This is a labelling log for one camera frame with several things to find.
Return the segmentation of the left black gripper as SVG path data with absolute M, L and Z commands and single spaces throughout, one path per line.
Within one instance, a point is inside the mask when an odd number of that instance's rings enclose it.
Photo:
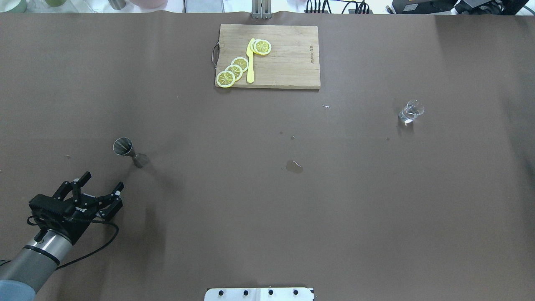
M 46 204 L 46 226 L 63 235 L 74 245 L 96 217 L 111 221 L 123 207 L 119 182 L 112 193 L 93 197 L 82 193 L 82 187 L 91 179 L 86 171 L 79 179 L 63 182 Z

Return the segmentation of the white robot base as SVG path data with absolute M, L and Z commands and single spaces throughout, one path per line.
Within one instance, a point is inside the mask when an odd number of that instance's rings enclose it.
M 313 288 L 212 288 L 204 295 L 205 301 L 314 301 Z

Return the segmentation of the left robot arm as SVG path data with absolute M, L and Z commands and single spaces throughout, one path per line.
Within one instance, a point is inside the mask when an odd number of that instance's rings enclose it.
M 32 301 L 52 274 L 69 266 L 66 255 L 92 224 L 119 227 L 112 219 L 123 206 L 124 183 L 106 195 L 91 196 L 82 187 L 91 179 L 86 172 L 80 178 L 63 182 L 52 196 L 37 194 L 29 201 L 31 215 L 27 224 L 39 232 L 11 260 L 1 261 L 0 298 L 2 301 Z

